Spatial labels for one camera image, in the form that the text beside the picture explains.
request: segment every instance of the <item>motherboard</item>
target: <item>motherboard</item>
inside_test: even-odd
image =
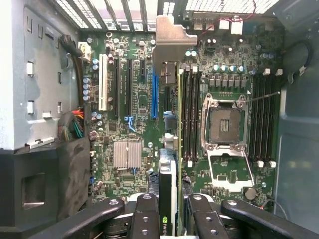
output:
[[[254,202],[262,204],[272,194],[279,111],[278,95],[272,93],[279,90],[284,32],[275,24],[271,30],[250,25],[246,32],[189,32],[198,35],[198,45],[180,62],[180,89],[162,86],[154,74],[154,35],[90,36],[93,60],[84,75],[90,80],[94,200],[147,191],[149,175],[158,171],[158,151],[172,133],[165,129],[165,117],[171,114],[182,117],[183,177],[194,192],[218,203],[252,200],[251,192],[236,183],[251,180],[250,165]],[[215,104],[209,109],[204,107],[207,97]],[[203,141],[219,147],[244,143],[248,164],[243,155],[207,155]],[[229,184],[237,186],[227,188]]]

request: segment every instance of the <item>pcie slot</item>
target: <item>pcie slot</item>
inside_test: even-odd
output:
[[[116,117],[120,116],[120,90],[121,90],[121,63],[118,58],[114,59],[114,81],[115,81],[115,104]]]
[[[140,76],[145,77],[145,60],[140,60]]]
[[[155,70],[152,73],[152,104],[151,104],[151,118],[158,117],[158,98],[159,98],[159,77],[155,75]]]
[[[132,115],[133,60],[126,60],[126,115]]]
[[[168,104],[169,104],[170,98],[171,98],[170,87],[165,86],[165,89],[164,89],[164,111],[168,111]]]

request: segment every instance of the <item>green circuit board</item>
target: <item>green circuit board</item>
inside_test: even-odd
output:
[[[95,184],[99,181],[103,182],[101,188],[94,192],[94,200],[101,200],[108,196],[128,197],[138,192],[146,192],[149,170],[157,172],[158,158],[157,151],[164,145],[164,109],[167,110],[165,101],[169,102],[168,110],[177,111],[176,102],[178,89],[172,87],[169,96],[164,87],[158,88],[158,117],[151,117],[151,98],[152,98],[152,82],[153,82],[153,66],[152,66],[152,48],[151,40],[155,39],[154,35],[138,34],[138,33],[113,33],[112,37],[107,37],[104,33],[94,34],[90,36],[93,39],[92,58],[99,59],[99,54],[104,54],[106,44],[110,46],[113,57],[120,61],[120,97],[119,97],[119,116],[115,113],[116,81],[115,81],[115,61],[108,64],[108,109],[106,111],[98,110],[99,96],[99,73],[92,69],[92,64],[85,68],[85,76],[92,80],[90,89],[90,103],[92,111],[102,115],[101,119],[92,121],[91,131],[97,133],[96,139],[92,141],[92,149],[94,151],[94,177]],[[207,40],[215,39],[216,43],[210,45],[207,50]],[[260,27],[254,28],[248,34],[238,35],[218,35],[215,32],[209,32],[201,38],[201,44],[197,48],[190,49],[196,51],[196,56],[185,56],[180,67],[184,69],[181,75],[181,82],[185,84],[184,77],[187,67],[192,69],[193,66],[198,67],[199,94],[198,94],[198,122],[202,115],[201,105],[207,93],[211,93],[215,99],[219,100],[236,100],[240,95],[244,95],[246,99],[254,96],[254,90],[258,89],[254,86],[255,78],[249,72],[256,70],[262,73],[264,69],[269,68],[273,73],[281,66],[281,58],[278,49],[283,45],[283,31],[279,27],[275,27],[273,31],[264,32]],[[273,59],[263,59],[261,54],[272,53]],[[136,132],[129,129],[127,121],[126,104],[126,77],[127,77],[127,60],[133,61],[133,85],[132,85],[132,116],[134,121],[132,127]],[[140,75],[140,60],[145,61],[145,76]],[[226,66],[227,72],[213,72],[214,65],[221,68]],[[229,67],[235,66],[237,70],[239,66],[244,67],[244,72],[230,73]],[[224,87],[223,80],[227,80],[227,84],[233,81],[233,86]],[[240,81],[240,85],[235,85],[236,81]],[[278,111],[278,102],[275,102],[274,112]],[[249,117],[247,126],[247,144],[250,146],[250,130],[252,105],[249,105]],[[240,134],[243,135],[244,120],[240,123]],[[276,130],[277,123],[273,126],[272,134],[273,148],[271,158],[275,158],[276,153]],[[116,142],[132,142],[141,144],[141,155],[137,158],[140,164],[136,168],[116,168],[114,162],[114,143]],[[196,160],[193,167],[188,168],[184,163],[184,171],[190,176],[191,183],[195,192],[201,192],[211,195],[217,202],[224,199],[240,198],[244,199],[242,192],[230,193],[223,188],[215,188],[211,184],[211,176],[209,171],[208,159],[203,155],[199,140],[197,141]],[[248,180],[249,174],[244,158],[240,157],[217,157],[213,161],[214,175],[224,177],[231,183],[237,180]],[[256,190],[258,197],[256,202],[261,204],[266,200],[266,195],[271,195],[274,185],[275,169],[265,166],[263,168],[256,167],[253,164],[252,171],[255,177]]]

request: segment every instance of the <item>mounting screw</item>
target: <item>mounting screw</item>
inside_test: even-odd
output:
[[[231,205],[231,206],[236,206],[237,205],[236,201],[234,201],[234,200],[228,200],[227,203],[229,205]]]
[[[119,202],[118,202],[118,200],[116,200],[116,199],[112,199],[110,202],[109,202],[109,204],[110,205],[117,205]]]
[[[88,37],[88,39],[86,39],[87,43],[91,44],[93,42],[93,39],[91,37]]]
[[[145,195],[143,195],[143,198],[144,198],[144,199],[150,199],[151,196],[150,196],[149,194],[145,194]]]
[[[196,199],[196,200],[201,200],[201,195],[195,194],[195,195],[194,195],[194,199]]]

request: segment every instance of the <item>capacitor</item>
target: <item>capacitor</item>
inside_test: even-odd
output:
[[[91,83],[90,78],[84,77],[83,78],[83,83],[90,84]]]
[[[88,94],[90,94],[90,91],[87,90],[87,89],[84,89],[84,90],[83,90],[83,94],[84,94],[84,95],[88,95]]]
[[[257,197],[257,191],[252,187],[245,188],[244,195],[248,200],[254,200]]]
[[[99,64],[99,60],[96,59],[96,58],[93,58],[92,63],[93,63],[94,65]]]
[[[220,67],[220,70],[223,71],[223,72],[226,71],[226,65],[222,65],[222,66]]]
[[[229,71],[230,73],[233,73],[233,72],[235,71],[235,66],[230,66],[230,67],[228,68],[228,71]]]
[[[91,86],[90,86],[89,84],[86,84],[86,83],[83,84],[83,88],[84,88],[84,89],[89,89],[90,87],[91,87]]]
[[[268,54],[267,53],[263,53],[259,56],[261,59],[267,59],[268,58]]]
[[[274,54],[272,54],[272,53],[269,53],[269,54],[268,54],[268,59],[269,59],[269,60],[273,59],[274,57],[275,57]]]
[[[219,70],[219,66],[218,66],[218,65],[214,65],[214,66],[213,66],[213,71],[214,71],[214,72],[217,72],[218,70]]]
[[[255,70],[255,69],[254,69],[254,70],[251,70],[251,71],[248,72],[248,74],[253,76],[253,75],[256,74],[256,70]]]
[[[90,97],[88,95],[85,95],[85,96],[83,96],[83,100],[88,101],[88,100],[90,100]]]
[[[243,66],[240,66],[237,68],[237,72],[238,73],[243,73],[244,72],[244,67]]]

